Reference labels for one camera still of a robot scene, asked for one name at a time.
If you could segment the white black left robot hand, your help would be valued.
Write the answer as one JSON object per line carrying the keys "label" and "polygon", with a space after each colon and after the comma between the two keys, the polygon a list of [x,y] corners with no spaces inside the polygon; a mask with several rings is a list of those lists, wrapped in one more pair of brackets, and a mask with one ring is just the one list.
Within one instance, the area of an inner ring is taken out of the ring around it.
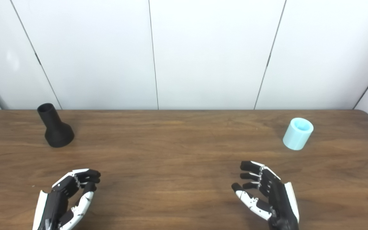
{"label": "white black left robot hand", "polygon": [[49,193],[39,193],[33,230],[73,230],[91,205],[101,173],[74,169],[52,185]]}

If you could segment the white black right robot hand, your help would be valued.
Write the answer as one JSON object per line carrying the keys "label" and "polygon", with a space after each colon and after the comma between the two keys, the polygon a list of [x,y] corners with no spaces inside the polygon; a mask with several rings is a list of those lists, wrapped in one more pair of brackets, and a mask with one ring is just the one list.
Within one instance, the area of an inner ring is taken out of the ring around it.
{"label": "white black right robot hand", "polygon": [[300,215],[291,182],[283,183],[269,167],[254,161],[242,161],[243,185],[231,188],[241,202],[255,215],[267,221],[270,230],[298,230]]}

